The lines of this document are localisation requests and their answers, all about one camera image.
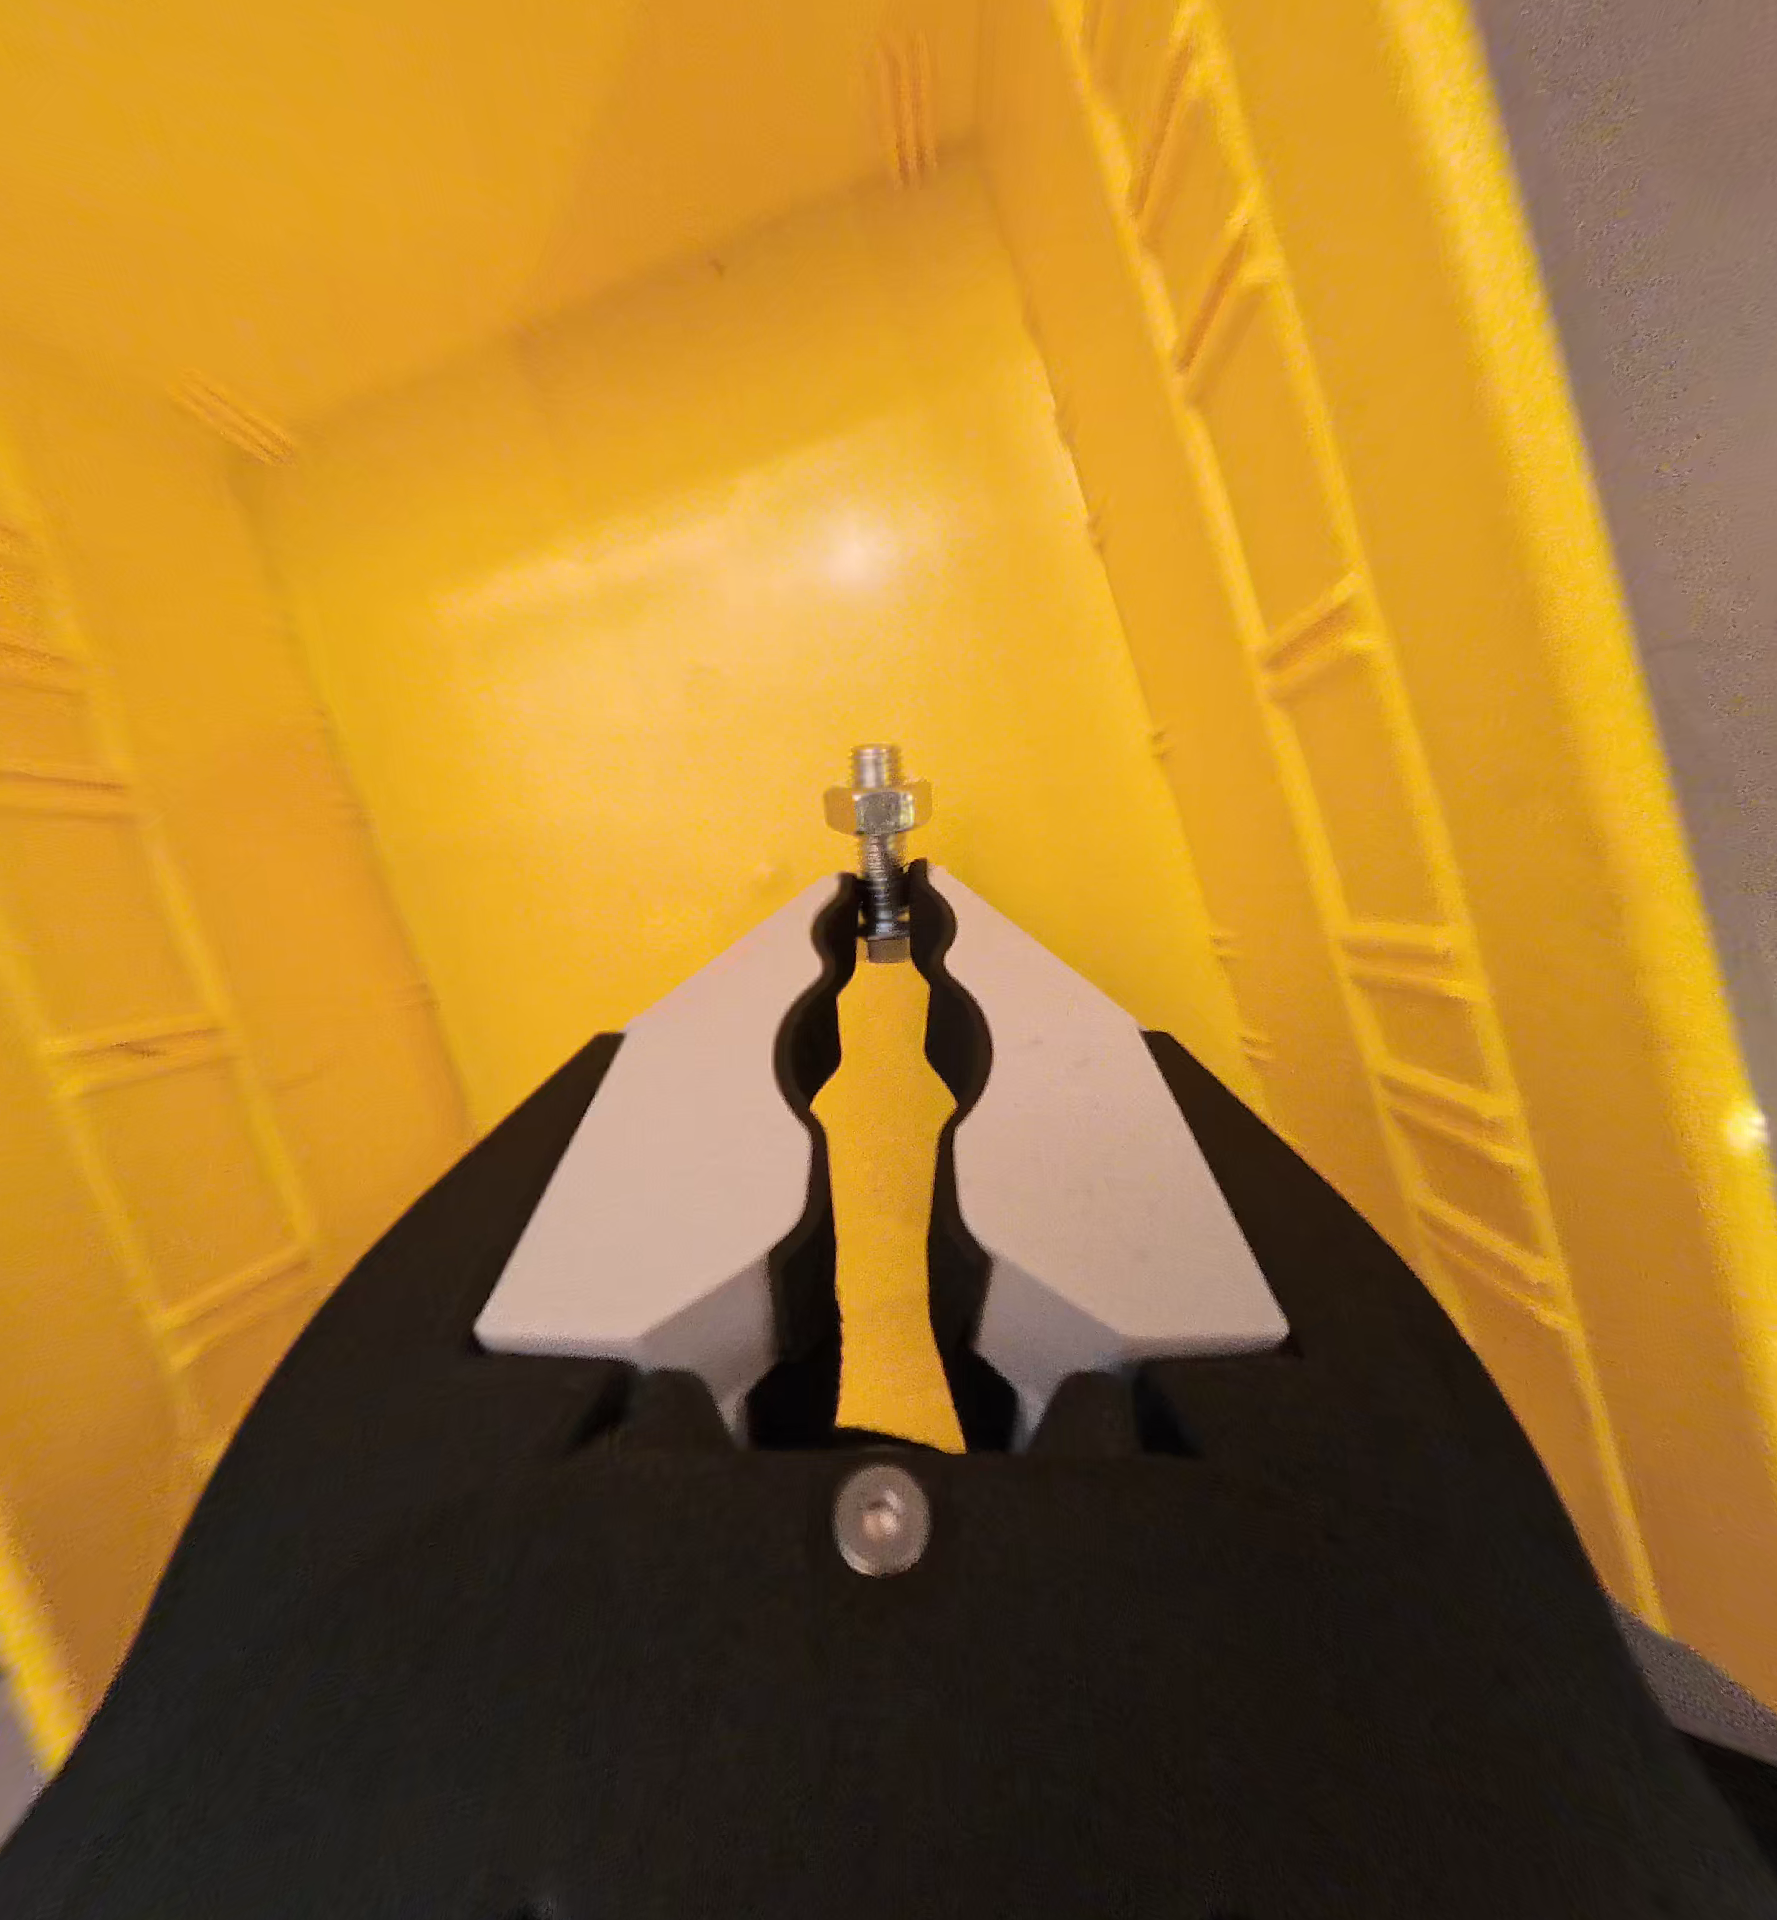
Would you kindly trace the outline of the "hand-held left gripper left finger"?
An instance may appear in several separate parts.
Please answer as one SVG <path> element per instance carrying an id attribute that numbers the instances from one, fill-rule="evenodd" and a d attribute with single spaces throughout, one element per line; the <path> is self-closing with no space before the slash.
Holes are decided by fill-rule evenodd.
<path id="1" fill-rule="evenodd" d="M 827 1134 L 851 875 L 810 883 L 622 1032 L 505 1261 L 488 1353 L 684 1372 L 751 1439 L 826 1439 L 842 1313 Z"/>

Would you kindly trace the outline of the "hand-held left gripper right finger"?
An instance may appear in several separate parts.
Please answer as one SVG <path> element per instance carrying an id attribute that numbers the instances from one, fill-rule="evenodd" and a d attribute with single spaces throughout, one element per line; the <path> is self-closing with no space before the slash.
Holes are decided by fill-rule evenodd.
<path id="1" fill-rule="evenodd" d="M 945 869 L 909 875 L 924 1064 L 953 1099 L 927 1319 L 970 1450 L 1075 1376 L 1280 1353 L 1288 1317 L 1136 1017 Z"/>

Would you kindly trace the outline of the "silver hex bolt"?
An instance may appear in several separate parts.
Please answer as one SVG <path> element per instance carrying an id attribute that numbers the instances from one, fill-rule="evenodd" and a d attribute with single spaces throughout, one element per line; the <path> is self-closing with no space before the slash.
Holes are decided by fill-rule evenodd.
<path id="1" fill-rule="evenodd" d="M 850 753 L 845 786 L 888 786 L 909 780 L 917 777 L 906 771 L 900 747 L 895 742 L 859 742 Z M 859 928 L 873 963 L 909 960 L 907 841 L 914 833 L 875 839 L 845 834 L 855 848 L 862 885 Z"/>

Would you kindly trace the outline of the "yellow plastic bin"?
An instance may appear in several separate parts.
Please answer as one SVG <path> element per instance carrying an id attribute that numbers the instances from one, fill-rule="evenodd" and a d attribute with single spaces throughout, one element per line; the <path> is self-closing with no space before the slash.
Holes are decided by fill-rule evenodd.
<path id="1" fill-rule="evenodd" d="M 0 1660 L 847 864 L 1172 1032 L 1777 1716 L 1777 1164 L 1475 3 L 0 3 Z"/>

